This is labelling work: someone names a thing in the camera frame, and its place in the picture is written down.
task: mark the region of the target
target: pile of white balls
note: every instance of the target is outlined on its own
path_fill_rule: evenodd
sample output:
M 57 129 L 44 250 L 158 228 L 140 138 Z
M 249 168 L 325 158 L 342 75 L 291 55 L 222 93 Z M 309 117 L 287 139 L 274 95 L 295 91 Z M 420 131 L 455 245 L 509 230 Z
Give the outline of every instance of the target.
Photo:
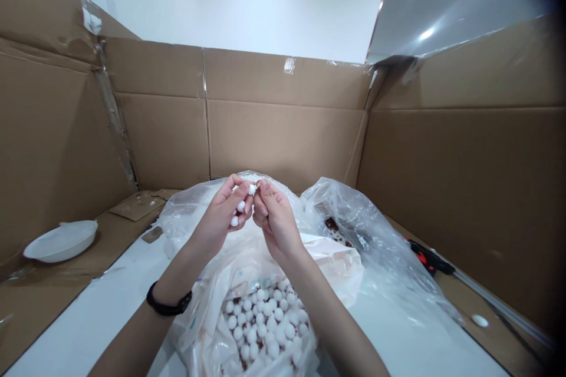
M 224 318 L 247 369 L 265 349 L 265 366 L 292 349 L 292 364 L 301 360 L 301 337 L 309 331 L 308 315 L 288 279 L 267 289 L 225 302 Z

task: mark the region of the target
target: plastic bag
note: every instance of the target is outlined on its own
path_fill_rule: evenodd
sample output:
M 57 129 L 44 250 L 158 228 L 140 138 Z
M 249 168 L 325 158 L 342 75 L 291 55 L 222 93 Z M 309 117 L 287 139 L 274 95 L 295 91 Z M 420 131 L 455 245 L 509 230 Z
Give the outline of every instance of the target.
M 251 181 L 265 177 L 250 171 L 239 175 Z M 283 184 L 271 181 L 288 196 L 300 229 L 312 231 L 299 198 Z M 167 202 L 160 225 L 167 237 L 165 250 L 169 257 L 173 257 L 189 239 L 223 182 L 224 179 L 198 184 L 175 194 Z M 301 237 L 338 298 L 346 307 L 353 305 L 364 273 L 360 255 L 355 249 L 325 237 L 304 233 Z M 290 351 L 281 353 L 277 360 L 265 367 L 263 347 L 258 359 L 244 371 L 236 342 L 221 312 L 225 299 L 241 297 L 284 278 L 255 223 L 248 221 L 240 231 L 228 233 L 220 253 L 205 267 L 194 285 L 189 307 L 175 319 L 170 330 L 170 337 L 189 375 L 307 376 L 315 372 L 318 358 L 314 354 L 316 340 L 312 332 L 302 339 L 303 354 L 296 370 L 288 366 Z
M 464 321 L 444 297 L 440 287 L 411 251 L 405 240 L 377 207 L 361 192 L 330 178 L 320 178 L 300 200 L 304 217 L 317 234 L 334 238 L 335 231 L 360 252 L 362 262 L 371 269 L 362 291 L 365 295 L 395 295 L 409 318 L 424 325 L 426 313 L 435 314 L 426 303 L 439 305 L 460 325 Z

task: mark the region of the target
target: forearm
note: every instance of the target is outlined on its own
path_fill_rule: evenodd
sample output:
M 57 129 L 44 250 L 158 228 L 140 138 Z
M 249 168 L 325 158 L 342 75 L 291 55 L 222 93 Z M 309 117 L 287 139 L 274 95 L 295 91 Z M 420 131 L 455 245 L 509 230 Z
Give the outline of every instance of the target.
M 299 251 L 284 272 L 342 375 L 389 376 L 381 357 L 306 250 Z
M 208 258 L 196 254 L 198 250 L 189 242 L 175 256 L 153 289 L 153 297 L 159 303 L 177 305 L 189 293 L 208 263 Z M 174 318 L 159 315 L 144 300 L 98 359 L 89 377 L 147 375 Z

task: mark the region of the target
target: black wristband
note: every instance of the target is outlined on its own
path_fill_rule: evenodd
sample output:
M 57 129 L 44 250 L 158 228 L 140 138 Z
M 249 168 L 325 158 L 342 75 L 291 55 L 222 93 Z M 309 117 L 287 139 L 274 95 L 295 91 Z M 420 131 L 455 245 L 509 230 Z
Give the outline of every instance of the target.
M 176 306 L 163 305 L 157 302 L 153 298 L 153 288 L 155 287 L 156 284 L 157 282 L 152 284 L 152 286 L 147 291 L 147 296 L 146 296 L 146 301 L 148 302 L 149 306 L 153 308 L 155 312 L 157 312 L 159 315 L 162 316 L 181 315 L 183 312 L 185 312 L 185 309 L 187 309 L 187 306 L 189 306 L 189 302 L 193 297 L 192 290 L 185 297 L 183 297 L 183 299 L 181 299 Z

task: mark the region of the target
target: person's left hand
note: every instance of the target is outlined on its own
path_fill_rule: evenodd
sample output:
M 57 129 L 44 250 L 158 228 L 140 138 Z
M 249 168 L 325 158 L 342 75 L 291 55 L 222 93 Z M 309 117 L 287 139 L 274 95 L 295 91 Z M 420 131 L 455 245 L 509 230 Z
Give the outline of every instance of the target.
M 210 260 L 222 248 L 228 232 L 243 228 L 246 221 L 252 216 L 254 198 L 248 194 L 250 184 L 250 181 L 243 180 L 236 174 L 226 179 L 212 198 L 208 209 L 190 237 L 187 244 L 191 245 L 191 249 L 196 249 Z M 242 200 L 245 200 L 246 205 L 243 212 L 236 213 L 238 225 L 231 227 L 233 213 Z

